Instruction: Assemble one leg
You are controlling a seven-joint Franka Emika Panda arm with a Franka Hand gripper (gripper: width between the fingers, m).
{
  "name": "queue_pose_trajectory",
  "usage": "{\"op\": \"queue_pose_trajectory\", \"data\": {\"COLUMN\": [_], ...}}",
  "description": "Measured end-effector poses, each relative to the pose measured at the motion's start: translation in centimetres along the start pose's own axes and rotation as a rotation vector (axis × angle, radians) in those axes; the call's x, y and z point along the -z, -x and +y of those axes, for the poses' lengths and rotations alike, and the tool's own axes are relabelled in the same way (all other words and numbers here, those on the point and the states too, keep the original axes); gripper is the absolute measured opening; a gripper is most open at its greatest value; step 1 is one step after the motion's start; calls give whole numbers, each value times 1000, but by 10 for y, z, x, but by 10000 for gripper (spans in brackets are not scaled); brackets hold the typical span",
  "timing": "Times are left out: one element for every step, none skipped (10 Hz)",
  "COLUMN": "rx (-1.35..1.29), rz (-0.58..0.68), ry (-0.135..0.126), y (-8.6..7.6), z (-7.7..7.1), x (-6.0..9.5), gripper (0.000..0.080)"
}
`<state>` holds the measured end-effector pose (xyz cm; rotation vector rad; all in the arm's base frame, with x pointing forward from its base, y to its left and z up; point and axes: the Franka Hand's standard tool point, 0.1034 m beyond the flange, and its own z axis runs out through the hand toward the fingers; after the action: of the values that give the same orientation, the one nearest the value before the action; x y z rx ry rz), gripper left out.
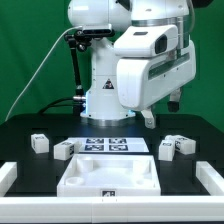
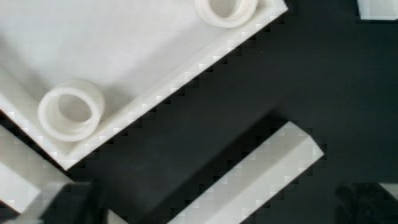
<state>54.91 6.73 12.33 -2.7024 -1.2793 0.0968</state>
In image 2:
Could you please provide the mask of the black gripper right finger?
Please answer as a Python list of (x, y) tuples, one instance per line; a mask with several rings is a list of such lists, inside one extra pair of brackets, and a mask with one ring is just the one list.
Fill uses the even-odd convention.
[(345, 183), (336, 197), (336, 224), (398, 224), (398, 183)]

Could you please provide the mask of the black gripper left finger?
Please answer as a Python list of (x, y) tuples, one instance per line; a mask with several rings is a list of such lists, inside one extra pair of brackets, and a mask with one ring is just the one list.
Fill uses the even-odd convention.
[(39, 215), (43, 224), (108, 224), (105, 192), (94, 182), (69, 183)]

